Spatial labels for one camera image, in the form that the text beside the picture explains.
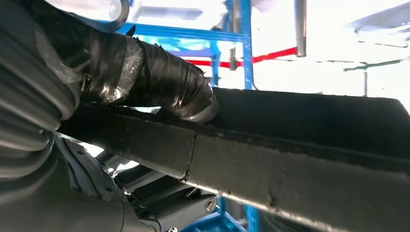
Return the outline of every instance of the red bar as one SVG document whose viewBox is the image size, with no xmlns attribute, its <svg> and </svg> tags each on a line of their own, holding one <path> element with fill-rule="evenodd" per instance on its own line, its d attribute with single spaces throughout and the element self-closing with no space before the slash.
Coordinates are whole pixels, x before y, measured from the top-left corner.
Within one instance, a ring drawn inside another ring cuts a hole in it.
<svg viewBox="0 0 410 232">
<path fill-rule="evenodd" d="M 267 55 L 253 57 L 252 58 L 252 63 L 259 63 L 259 62 L 262 62 L 264 60 L 276 59 L 278 57 L 284 57 L 284 56 L 289 56 L 289 55 L 296 55 L 296 52 L 297 52 L 296 47 L 293 47 L 293 48 L 289 48 L 289 49 L 286 49 L 286 50 L 269 53 Z M 188 59 L 186 61 L 188 61 L 188 62 L 190 62 L 194 65 L 211 66 L 211 62 L 206 61 L 206 60 L 191 60 L 191 59 Z M 223 67 L 223 68 L 229 68 L 229 62 L 221 61 L 219 66 Z M 241 61 L 237 61 L 237 67 L 239 67 L 239 66 L 242 66 Z"/>
</svg>

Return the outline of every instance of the blue vehicle lift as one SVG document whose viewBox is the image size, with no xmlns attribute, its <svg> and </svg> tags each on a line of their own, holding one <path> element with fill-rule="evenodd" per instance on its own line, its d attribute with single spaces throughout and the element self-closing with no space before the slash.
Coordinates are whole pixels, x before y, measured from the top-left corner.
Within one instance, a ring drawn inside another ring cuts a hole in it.
<svg viewBox="0 0 410 232">
<path fill-rule="evenodd" d="M 243 44 L 243 68 L 245 77 L 245 89 L 252 89 L 253 87 L 253 64 L 252 64 L 252 36 L 251 36 L 251 2 L 250 0 L 238 0 L 240 11 L 240 33 L 232 32 L 233 24 L 235 23 L 234 12 L 234 0 L 228 0 L 227 10 L 222 26 L 222 31 L 215 30 L 200 30 L 200 29 L 186 29 L 186 28 L 174 28 L 164 26 L 153 26 L 136 24 L 135 35 L 143 36 L 158 36 L 158 37 L 171 37 L 171 38 L 184 38 L 184 39 L 198 39 L 207 40 L 210 45 L 210 58 L 212 64 L 212 80 L 211 85 L 213 87 L 218 86 L 218 67 L 220 64 L 220 50 L 217 45 L 217 41 L 229 41 L 240 42 Z M 126 33 L 134 24 L 126 23 L 118 32 Z M 217 210 L 196 221 L 184 231 L 214 231 L 219 228 L 218 231 L 246 231 L 237 221 L 235 221 L 228 213 L 225 212 L 224 199 L 220 198 L 219 207 Z M 245 206 L 246 215 L 248 218 L 248 231 L 258 232 L 258 210 L 251 206 Z"/>
</svg>

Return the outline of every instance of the crack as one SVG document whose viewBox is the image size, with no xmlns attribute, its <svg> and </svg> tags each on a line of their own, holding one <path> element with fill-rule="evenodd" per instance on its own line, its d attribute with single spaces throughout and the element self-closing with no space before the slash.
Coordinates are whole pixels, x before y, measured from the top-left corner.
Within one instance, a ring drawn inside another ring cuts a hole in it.
<svg viewBox="0 0 410 232">
<path fill-rule="evenodd" d="M 187 169 L 185 170 L 184 174 L 179 179 L 179 181 L 181 181 L 181 182 L 186 182 L 188 180 L 188 177 L 189 177 L 189 174 L 190 174 L 190 167 L 191 167 L 191 164 L 192 164 L 192 161 L 193 161 L 193 153 L 194 153 L 194 149 L 195 149 L 196 136 L 197 136 L 197 133 L 195 133 L 193 135 L 193 142 L 192 142 L 192 150 L 191 150 L 190 161 L 188 162 Z"/>
</svg>

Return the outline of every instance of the silver metal rod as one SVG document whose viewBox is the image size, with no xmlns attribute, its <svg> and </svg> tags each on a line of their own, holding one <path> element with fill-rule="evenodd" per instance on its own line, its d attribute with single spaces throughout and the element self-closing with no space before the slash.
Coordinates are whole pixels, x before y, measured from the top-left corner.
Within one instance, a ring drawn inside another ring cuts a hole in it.
<svg viewBox="0 0 410 232">
<path fill-rule="evenodd" d="M 297 56 L 306 56 L 306 13 L 307 0 L 294 0 L 295 11 L 295 32 L 296 32 L 296 46 Z"/>
<path fill-rule="evenodd" d="M 365 94 L 363 96 L 367 97 L 367 70 L 365 70 Z"/>
</svg>

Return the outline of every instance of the black metal bracket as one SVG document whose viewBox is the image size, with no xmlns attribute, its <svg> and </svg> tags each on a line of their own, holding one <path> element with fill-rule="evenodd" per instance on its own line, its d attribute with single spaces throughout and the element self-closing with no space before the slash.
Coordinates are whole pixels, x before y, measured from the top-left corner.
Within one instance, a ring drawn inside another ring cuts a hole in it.
<svg viewBox="0 0 410 232">
<path fill-rule="evenodd" d="M 324 231 L 410 226 L 410 117 L 399 101 L 214 90 L 208 125 L 80 107 L 60 132 Z"/>
</svg>

